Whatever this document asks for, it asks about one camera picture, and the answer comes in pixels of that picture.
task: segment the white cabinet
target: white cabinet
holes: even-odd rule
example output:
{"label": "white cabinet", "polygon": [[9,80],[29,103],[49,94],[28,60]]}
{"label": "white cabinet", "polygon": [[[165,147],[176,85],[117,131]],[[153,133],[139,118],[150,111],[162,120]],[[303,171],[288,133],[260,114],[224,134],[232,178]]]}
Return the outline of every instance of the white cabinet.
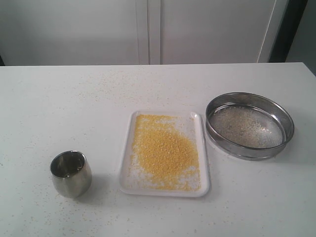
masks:
{"label": "white cabinet", "polygon": [[287,0],[0,1],[7,65],[267,62]]}

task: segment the white table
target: white table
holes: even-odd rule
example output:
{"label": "white table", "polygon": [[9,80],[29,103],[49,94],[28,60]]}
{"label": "white table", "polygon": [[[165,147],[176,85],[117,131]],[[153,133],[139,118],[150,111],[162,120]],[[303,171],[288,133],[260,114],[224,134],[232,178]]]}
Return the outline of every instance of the white table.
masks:
{"label": "white table", "polygon": [[[131,113],[186,110],[233,91],[280,103],[295,123],[276,158],[244,161],[208,139],[212,190],[197,199],[129,196],[118,186]],[[302,63],[0,68],[0,236],[314,237],[316,78]],[[55,191],[49,165],[79,150],[93,183]]]}

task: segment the stainless steel cup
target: stainless steel cup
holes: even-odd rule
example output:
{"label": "stainless steel cup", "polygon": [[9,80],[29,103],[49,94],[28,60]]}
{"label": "stainless steel cup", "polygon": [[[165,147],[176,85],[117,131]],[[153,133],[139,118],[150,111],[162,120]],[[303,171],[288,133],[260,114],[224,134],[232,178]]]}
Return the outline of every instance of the stainless steel cup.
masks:
{"label": "stainless steel cup", "polygon": [[50,164],[50,171],[55,189],[67,198],[82,195],[92,182],[90,166],[78,151],[67,151],[56,156]]}

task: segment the sieve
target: sieve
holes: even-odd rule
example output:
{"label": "sieve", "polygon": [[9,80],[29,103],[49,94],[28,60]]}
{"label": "sieve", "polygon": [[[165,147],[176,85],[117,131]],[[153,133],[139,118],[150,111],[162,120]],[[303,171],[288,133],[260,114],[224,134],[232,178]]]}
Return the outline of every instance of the sieve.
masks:
{"label": "sieve", "polygon": [[294,134],[291,116],[260,95],[234,92],[213,99],[206,108],[206,130],[220,148],[247,160],[281,152]]}

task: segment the yellow millet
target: yellow millet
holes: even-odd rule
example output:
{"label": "yellow millet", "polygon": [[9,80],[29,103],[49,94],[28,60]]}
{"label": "yellow millet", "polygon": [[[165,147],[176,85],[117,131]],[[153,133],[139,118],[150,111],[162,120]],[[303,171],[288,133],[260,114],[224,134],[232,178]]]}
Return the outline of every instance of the yellow millet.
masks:
{"label": "yellow millet", "polygon": [[[194,142],[175,129],[176,117],[139,115],[136,118],[132,159],[146,174],[150,188],[192,191],[200,188],[198,152]],[[192,188],[187,179],[198,177]]]}

